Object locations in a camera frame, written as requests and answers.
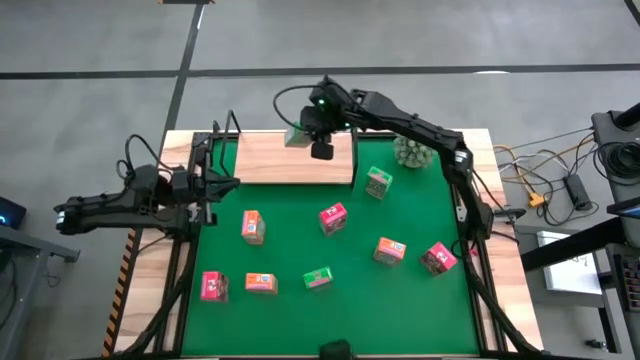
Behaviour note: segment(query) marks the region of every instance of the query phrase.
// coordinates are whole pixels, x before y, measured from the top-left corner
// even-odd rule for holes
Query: wooden board
[[[243,132],[238,139],[235,175],[244,184],[350,184],[351,135],[334,134],[332,160],[311,157],[311,147],[284,146],[284,131]]]
[[[487,129],[458,129],[465,137],[467,147],[474,154],[475,170],[485,181],[493,196],[501,204],[506,203],[506,197],[495,155],[493,145]],[[169,166],[182,164],[187,165],[191,148],[191,138],[193,130],[169,131],[162,150],[161,159]],[[480,187],[482,199],[493,206],[491,198],[486,191]],[[510,226],[496,224],[494,230],[508,235],[514,235]],[[142,244],[149,243],[158,237],[158,232],[149,230],[142,233]],[[164,279],[167,274],[171,246],[169,243],[161,241],[158,247],[154,245],[138,256],[132,275],[129,296],[126,299],[124,312],[121,314],[122,323],[116,338],[115,350],[124,350],[129,346],[140,331],[149,323],[155,312],[158,310],[162,299]],[[489,262],[493,274],[494,285],[497,292],[498,302],[507,316],[511,319],[522,335],[535,347],[542,349],[542,339],[538,329],[531,296],[525,278],[525,273],[520,261],[520,253],[516,243],[500,236],[492,236],[486,241],[489,253]],[[182,253],[186,254],[188,244],[184,244]],[[490,348],[495,349],[495,338],[491,331],[491,317],[486,306],[481,306],[485,331],[490,342]],[[176,309],[172,311],[170,325],[175,324],[173,317]],[[175,326],[169,326],[167,333],[173,335]]]

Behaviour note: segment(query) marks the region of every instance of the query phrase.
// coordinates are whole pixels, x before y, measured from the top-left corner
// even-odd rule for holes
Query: pink box
[[[229,278],[219,271],[203,272],[200,299],[226,302],[229,299]]]
[[[337,203],[328,209],[322,210],[318,216],[320,228],[329,236],[342,229],[347,224],[347,210],[341,203]]]
[[[437,242],[429,251],[420,257],[420,262],[431,271],[433,275],[437,276],[451,269],[458,263],[458,260],[446,246],[442,245],[441,242]]]

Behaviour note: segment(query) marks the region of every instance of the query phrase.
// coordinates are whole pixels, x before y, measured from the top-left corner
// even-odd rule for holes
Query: wooden table
[[[464,133],[465,142],[474,154],[475,170],[486,182],[494,197],[501,204],[505,204],[505,193],[498,173],[489,131],[487,129],[458,129],[458,131]],[[191,152],[191,140],[194,132],[196,131],[169,131],[161,153],[162,161],[169,166],[186,166]],[[260,151],[265,155],[265,151],[269,150],[261,148]],[[344,177],[343,170],[340,170],[338,177]],[[251,173],[251,169],[244,169],[244,171]],[[492,204],[491,198],[483,188],[480,188],[480,192],[483,200],[488,204]],[[494,230],[514,235],[513,229],[505,224],[496,223]],[[173,246],[172,241],[162,240],[139,255],[135,254],[137,251],[135,251],[134,247],[142,247],[161,236],[162,234],[155,230],[135,231],[132,229],[129,232],[123,254],[121,273],[116,284],[113,308],[107,324],[107,336],[102,350],[103,356],[107,356],[113,351],[124,350],[131,345],[160,307]],[[188,244],[182,245],[181,258],[178,260],[179,271],[184,265],[188,246]],[[500,306],[524,337],[532,345],[542,349],[542,340],[525,273],[520,262],[518,246],[509,239],[495,235],[486,241],[486,246]],[[172,346],[174,338],[175,320],[178,312],[177,304],[179,303],[174,306],[168,320],[165,336],[166,349]],[[491,317],[483,305],[481,304],[481,311],[485,332],[487,333],[490,348],[495,349]],[[510,350],[515,351],[510,343],[508,345]]]

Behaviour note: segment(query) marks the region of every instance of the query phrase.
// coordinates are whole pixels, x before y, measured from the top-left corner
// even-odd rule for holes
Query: orange box
[[[402,261],[407,245],[381,237],[373,258],[387,265],[395,265]]]
[[[257,293],[277,294],[278,280],[273,274],[247,273],[245,289]]]
[[[262,245],[267,226],[258,210],[247,210],[242,219],[242,237],[251,245]]]

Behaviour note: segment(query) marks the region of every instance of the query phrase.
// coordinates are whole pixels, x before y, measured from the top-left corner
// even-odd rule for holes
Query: power adapter
[[[587,190],[582,185],[582,180],[580,180],[580,175],[570,175],[563,178],[562,181],[576,210],[585,211],[593,208],[589,194],[587,194]]]

